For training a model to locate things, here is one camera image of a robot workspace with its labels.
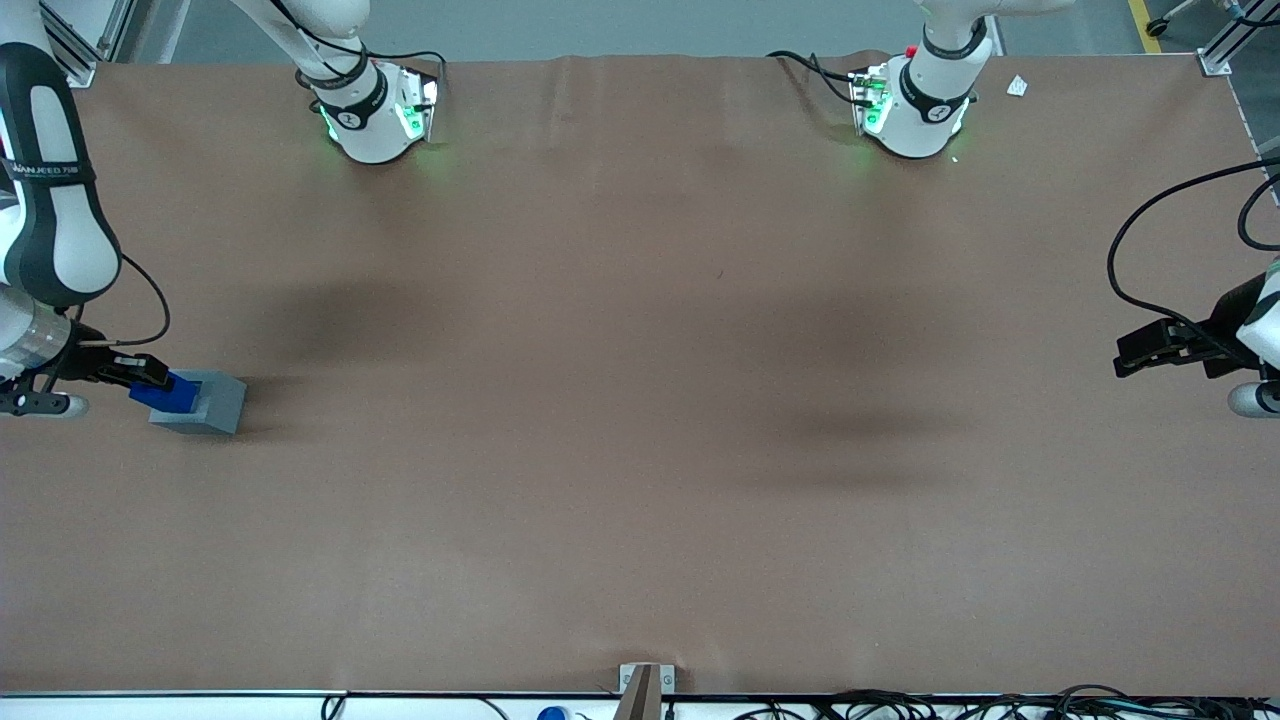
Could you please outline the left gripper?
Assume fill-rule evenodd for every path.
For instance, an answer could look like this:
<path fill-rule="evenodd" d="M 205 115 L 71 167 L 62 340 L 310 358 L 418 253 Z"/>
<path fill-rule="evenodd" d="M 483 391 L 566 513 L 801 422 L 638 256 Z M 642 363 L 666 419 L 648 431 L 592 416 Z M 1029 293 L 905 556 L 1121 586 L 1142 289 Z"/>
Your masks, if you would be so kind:
<path fill-rule="evenodd" d="M 1116 340 L 1116 378 L 1128 378 L 1157 366 L 1204 363 L 1204 375 L 1252 370 L 1262 380 L 1277 379 L 1277 269 L 1275 258 L 1267 269 L 1229 290 L 1215 304 L 1208 328 L 1238 359 L 1211 359 L 1210 343 L 1187 323 L 1160 318 Z"/>

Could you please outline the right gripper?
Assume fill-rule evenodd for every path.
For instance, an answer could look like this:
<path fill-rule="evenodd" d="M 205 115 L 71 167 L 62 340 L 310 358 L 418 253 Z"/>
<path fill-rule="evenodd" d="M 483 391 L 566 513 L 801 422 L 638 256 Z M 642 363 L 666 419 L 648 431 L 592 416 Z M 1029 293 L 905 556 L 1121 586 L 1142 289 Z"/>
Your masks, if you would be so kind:
<path fill-rule="evenodd" d="M 70 328 L 64 340 L 55 340 L 47 347 L 18 351 L 15 360 L 18 369 L 3 372 L 3 393 L 9 395 L 18 389 L 50 393 L 60 380 L 92 382 L 91 377 L 99 366 L 109 360 L 110 350 L 81 343 L 101 340 L 105 340 L 105 336 L 93 328 Z M 157 392 L 172 392 L 168 365 L 147 354 L 115 354 L 110 366 L 100 368 L 100 380 L 131 389 L 138 386 Z"/>

